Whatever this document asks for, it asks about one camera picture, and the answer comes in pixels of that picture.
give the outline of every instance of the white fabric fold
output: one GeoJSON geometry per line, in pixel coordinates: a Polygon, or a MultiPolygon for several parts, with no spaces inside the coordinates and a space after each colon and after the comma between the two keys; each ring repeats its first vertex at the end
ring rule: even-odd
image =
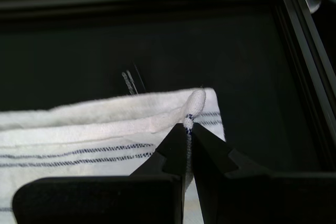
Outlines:
{"type": "MultiPolygon", "coordinates": [[[[0,223],[15,223],[12,196],[30,181],[50,176],[129,175],[187,114],[198,115],[195,122],[225,140],[215,91],[205,89],[205,98],[199,90],[0,113],[0,223]],[[192,96],[194,91],[199,96],[192,96]]],[[[187,192],[185,223],[195,223],[195,209],[188,205],[193,202],[199,207],[195,200],[187,192]]]]}

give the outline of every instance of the blue stripe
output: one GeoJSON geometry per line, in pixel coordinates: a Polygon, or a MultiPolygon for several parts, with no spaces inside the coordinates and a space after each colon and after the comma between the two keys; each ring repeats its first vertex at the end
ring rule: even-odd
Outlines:
{"type": "Polygon", "coordinates": [[[0,207],[0,212],[12,212],[11,207],[0,207]]]}
{"type": "Polygon", "coordinates": [[[118,162],[123,160],[150,157],[153,153],[147,152],[142,154],[127,155],[120,157],[103,157],[95,159],[79,159],[74,161],[62,161],[62,162],[50,162],[50,163],[4,163],[0,164],[0,168],[13,168],[13,167],[58,167],[58,166],[70,166],[70,165],[80,165],[80,164],[92,164],[92,163],[103,163],[103,162],[118,162]]]}
{"type": "Polygon", "coordinates": [[[65,157],[70,155],[77,155],[82,153],[97,153],[97,152],[113,152],[113,151],[120,151],[120,150],[130,150],[130,149],[137,149],[137,148],[144,148],[150,147],[153,144],[131,144],[131,145],[120,145],[120,146],[107,146],[101,148],[86,148],[86,149],[79,149],[71,152],[65,152],[62,154],[51,154],[51,155],[10,155],[10,154],[0,154],[0,158],[12,158],[12,159],[20,159],[20,158],[54,158],[54,157],[65,157]]]}

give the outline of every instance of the black metal frame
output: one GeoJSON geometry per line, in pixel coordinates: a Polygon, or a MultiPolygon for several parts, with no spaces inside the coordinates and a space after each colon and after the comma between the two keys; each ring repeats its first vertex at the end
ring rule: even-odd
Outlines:
{"type": "MultiPolygon", "coordinates": [[[[222,0],[269,3],[288,62],[296,79],[306,118],[322,169],[336,170],[336,77],[310,16],[305,0],[222,0]]],[[[0,0],[0,29],[25,24],[50,24],[62,19],[95,15],[125,16],[167,12],[183,2],[200,6],[204,0],[0,0]]]]}

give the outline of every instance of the fabric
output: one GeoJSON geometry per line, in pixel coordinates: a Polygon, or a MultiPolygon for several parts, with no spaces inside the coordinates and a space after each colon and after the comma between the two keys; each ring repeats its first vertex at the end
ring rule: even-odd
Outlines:
{"type": "MultiPolygon", "coordinates": [[[[22,185],[42,177],[129,175],[176,123],[192,128],[193,121],[225,140],[214,90],[0,113],[0,223],[15,223],[11,199],[22,185]]],[[[186,192],[184,220],[203,222],[194,182],[186,192]]]]}

